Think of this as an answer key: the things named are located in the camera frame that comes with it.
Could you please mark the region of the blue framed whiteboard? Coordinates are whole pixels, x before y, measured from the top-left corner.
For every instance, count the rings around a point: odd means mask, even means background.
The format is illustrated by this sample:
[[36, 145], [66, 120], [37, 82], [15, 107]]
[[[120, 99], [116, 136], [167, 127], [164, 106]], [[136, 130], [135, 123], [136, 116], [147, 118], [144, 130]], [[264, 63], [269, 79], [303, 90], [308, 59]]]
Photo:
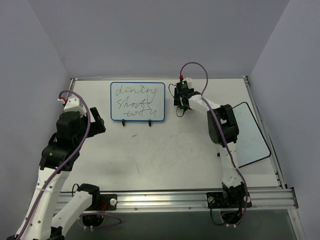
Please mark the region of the blue framed whiteboard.
[[166, 85], [151, 81], [111, 82], [110, 118], [119, 122], [163, 122]]

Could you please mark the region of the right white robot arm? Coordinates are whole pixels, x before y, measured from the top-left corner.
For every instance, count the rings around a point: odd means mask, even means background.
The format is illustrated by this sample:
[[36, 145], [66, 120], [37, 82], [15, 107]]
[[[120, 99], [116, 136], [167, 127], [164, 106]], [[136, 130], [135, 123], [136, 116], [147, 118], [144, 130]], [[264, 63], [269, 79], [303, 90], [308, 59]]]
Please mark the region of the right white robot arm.
[[240, 201], [240, 197], [248, 197], [247, 184], [238, 167], [236, 143], [240, 131], [233, 108], [229, 104], [221, 105], [204, 98], [186, 80], [175, 84], [174, 105], [207, 117], [208, 134], [217, 146], [222, 165], [223, 203], [232, 207]]

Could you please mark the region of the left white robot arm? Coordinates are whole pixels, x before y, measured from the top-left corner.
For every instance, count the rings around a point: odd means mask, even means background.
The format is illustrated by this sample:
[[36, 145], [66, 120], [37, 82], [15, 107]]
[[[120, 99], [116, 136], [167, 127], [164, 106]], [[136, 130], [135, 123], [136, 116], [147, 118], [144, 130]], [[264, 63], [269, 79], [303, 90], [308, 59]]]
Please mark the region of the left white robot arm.
[[87, 209], [100, 206], [100, 188], [81, 184], [72, 199], [54, 214], [62, 187], [86, 138], [104, 133], [106, 128], [96, 107], [81, 115], [78, 110], [62, 113], [41, 153], [38, 180], [27, 214], [10, 240], [63, 240], [71, 226]]

